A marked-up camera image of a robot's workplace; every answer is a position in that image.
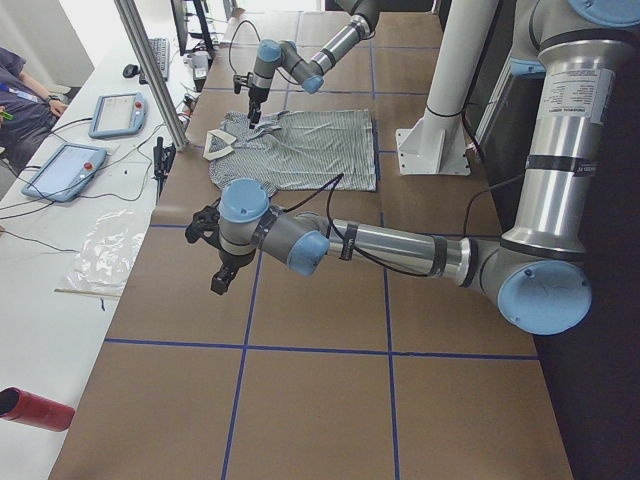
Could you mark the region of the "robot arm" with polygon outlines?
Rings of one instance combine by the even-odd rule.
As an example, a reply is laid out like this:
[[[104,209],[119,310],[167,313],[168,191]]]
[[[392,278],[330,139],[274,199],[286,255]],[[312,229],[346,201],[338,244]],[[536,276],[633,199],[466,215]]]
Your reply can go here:
[[[252,71],[234,75],[235,93],[249,91],[247,133],[258,130],[274,74],[282,68],[308,93],[359,41],[374,33],[375,1],[338,1],[351,16],[326,46],[305,61],[291,41],[260,40]],[[396,131],[402,174],[452,175],[468,167],[462,150],[465,100],[482,43],[498,1],[452,1],[423,116],[412,129]],[[449,277],[490,298],[511,324],[553,335],[578,324],[592,302],[579,267],[585,249],[578,239],[586,193],[597,168],[596,153],[615,71],[634,53],[639,1],[517,1],[511,72],[543,75],[544,83],[514,227],[499,241],[459,241],[336,221],[289,215],[271,202],[256,173],[227,181],[212,205],[213,234],[221,269],[211,290],[227,292],[256,250],[302,275],[325,255],[350,261],[354,253],[385,268],[421,278]]]
[[[260,122],[261,106],[268,99],[279,68],[305,92],[314,94],[322,87],[325,75],[359,42],[375,33],[380,16],[378,1],[337,1],[337,4],[350,19],[309,61],[298,53],[293,41],[264,39],[259,42],[253,69],[244,76],[234,76],[236,94],[243,86],[248,89],[250,129]]]

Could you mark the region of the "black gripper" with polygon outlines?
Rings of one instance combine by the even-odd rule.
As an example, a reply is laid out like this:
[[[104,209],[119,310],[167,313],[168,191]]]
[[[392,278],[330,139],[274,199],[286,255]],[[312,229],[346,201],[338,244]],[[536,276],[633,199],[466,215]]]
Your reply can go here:
[[[218,251],[221,268],[212,276],[210,289],[218,295],[224,295],[236,278],[237,272],[254,260],[256,249],[250,246],[241,253],[233,253],[219,245]]]
[[[261,103],[268,100],[269,89],[252,86],[249,88],[249,127],[255,128],[261,118]]]

